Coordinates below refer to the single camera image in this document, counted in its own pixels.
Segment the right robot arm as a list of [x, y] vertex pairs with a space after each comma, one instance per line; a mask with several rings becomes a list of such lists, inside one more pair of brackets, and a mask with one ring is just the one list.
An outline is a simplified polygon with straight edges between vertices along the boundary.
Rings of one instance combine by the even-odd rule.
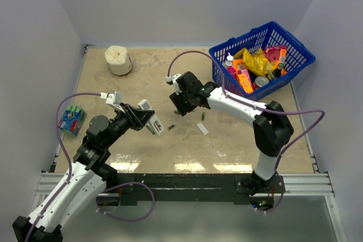
[[175, 89], [170, 99], [182, 116], [204, 107], [228, 113], [251, 125], [260, 154], [257, 166], [244, 185], [260, 193], [270, 189], [280, 151], [294, 133], [286, 115], [274, 112], [283, 112], [282, 106], [275, 101], [264, 104], [248, 100], [213, 82], [202, 84], [190, 71], [168, 76], [167, 84]]

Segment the white remote control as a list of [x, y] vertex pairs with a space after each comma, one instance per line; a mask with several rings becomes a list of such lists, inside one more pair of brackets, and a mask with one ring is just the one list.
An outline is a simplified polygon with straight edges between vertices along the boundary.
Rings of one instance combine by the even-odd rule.
[[[142, 110], [150, 110], [153, 111], [151, 104], [148, 100], [143, 99], [138, 103], [138, 107]], [[158, 118], [157, 114], [154, 113], [153, 116], [150, 118], [149, 122], [147, 123], [148, 127], [151, 129], [153, 134], [160, 136], [164, 131], [164, 127]]]

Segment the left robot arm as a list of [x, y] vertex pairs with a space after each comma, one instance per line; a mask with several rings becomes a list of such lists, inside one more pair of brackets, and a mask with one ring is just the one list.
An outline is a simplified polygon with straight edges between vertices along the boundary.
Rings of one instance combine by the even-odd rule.
[[127, 130], [141, 130], [154, 116], [153, 110], [142, 110], [120, 104], [116, 116], [95, 116], [81, 146], [59, 183], [28, 216], [19, 216], [12, 224], [17, 241], [62, 241], [62, 229], [96, 196], [117, 187], [117, 171], [106, 164], [109, 148]]

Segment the white battery cover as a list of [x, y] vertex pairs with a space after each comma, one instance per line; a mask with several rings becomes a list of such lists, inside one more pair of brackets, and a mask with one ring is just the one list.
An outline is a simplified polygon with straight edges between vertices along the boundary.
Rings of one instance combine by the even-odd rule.
[[198, 123], [197, 124], [197, 127], [203, 133], [203, 135], [207, 135], [209, 133], [209, 131], [207, 130], [207, 128], [202, 123]]

